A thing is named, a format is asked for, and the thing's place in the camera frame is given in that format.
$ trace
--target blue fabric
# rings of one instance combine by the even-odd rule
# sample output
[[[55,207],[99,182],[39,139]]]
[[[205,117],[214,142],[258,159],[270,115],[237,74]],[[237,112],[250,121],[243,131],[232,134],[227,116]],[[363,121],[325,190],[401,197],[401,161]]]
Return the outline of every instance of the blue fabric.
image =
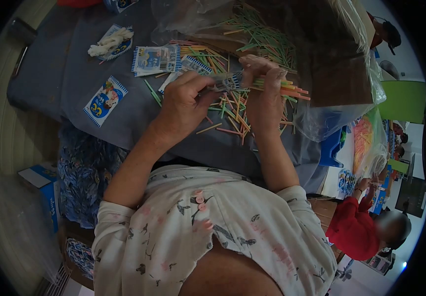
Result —
[[[103,193],[127,152],[80,131],[68,121],[62,123],[58,136],[60,212],[82,228],[94,228]]]
[[[95,260],[91,247],[75,239],[67,239],[67,254],[70,260],[81,270],[83,276],[93,280]]]

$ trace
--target patterned fabric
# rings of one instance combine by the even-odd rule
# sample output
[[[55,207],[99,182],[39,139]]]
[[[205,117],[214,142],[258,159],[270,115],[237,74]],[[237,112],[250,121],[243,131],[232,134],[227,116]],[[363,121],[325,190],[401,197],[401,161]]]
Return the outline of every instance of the patterned fabric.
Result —
[[[127,152],[78,130],[68,121],[62,123],[58,136],[60,212],[82,228],[92,229],[103,193]]]
[[[302,187],[274,194],[221,169],[159,168],[137,211],[102,201],[98,219],[97,295],[178,295],[213,236],[261,266],[284,295],[325,295],[337,269]]]
[[[70,260],[81,270],[83,276],[93,280],[95,260],[91,248],[75,239],[67,239],[67,254]]]

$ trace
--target white cloth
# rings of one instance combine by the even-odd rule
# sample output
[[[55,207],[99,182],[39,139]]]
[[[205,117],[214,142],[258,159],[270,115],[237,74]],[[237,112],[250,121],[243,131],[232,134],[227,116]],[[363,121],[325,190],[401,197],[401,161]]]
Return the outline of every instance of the white cloth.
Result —
[[[101,202],[95,294],[178,295],[213,234],[261,266],[286,296],[325,295],[337,269],[302,187],[274,194],[230,171],[166,166],[152,172],[137,211]]]
[[[91,45],[88,54],[90,56],[102,56],[108,53],[108,51],[114,50],[123,40],[131,39],[133,36],[133,32],[126,28],[121,28],[111,35],[102,38],[98,41],[97,45]]]

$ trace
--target green board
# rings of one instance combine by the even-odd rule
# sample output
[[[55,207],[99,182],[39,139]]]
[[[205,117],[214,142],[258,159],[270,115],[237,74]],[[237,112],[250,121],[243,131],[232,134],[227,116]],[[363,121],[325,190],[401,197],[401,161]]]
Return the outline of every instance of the green board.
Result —
[[[395,169],[399,172],[402,173],[407,173],[407,169],[409,169],[409,164],[408,163],[401,163],[395,159],[390,159],[388,160],[387,164],[390,164],[392,169]]]
[[[426,85],[419,81],[382,81],[386,101],[377,105],[382,119],[421,124],[425,108]]]

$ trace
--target woman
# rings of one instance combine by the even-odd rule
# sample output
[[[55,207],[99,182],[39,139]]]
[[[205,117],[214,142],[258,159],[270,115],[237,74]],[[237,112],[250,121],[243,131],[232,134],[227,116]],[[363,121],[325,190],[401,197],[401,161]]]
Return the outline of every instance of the woman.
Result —
[[[287,71],[240,59],[247,113],[269,190],[215,168],[152,165],[205,118],[214,80],[186,72],[116,172],[98,211],[96,295],[324,295],[337,264],[278,130]]]
[[[368,260],[381,250],[397,249],[411,232],[411,221],[398,211],[382,213],[374,221],[369,216],[377,183],[377,175],[372,182],[361,180],[353,196],[337,206],[326,233],[330,243],[354,260]],[[369,193],[358,204],[368,186]]]

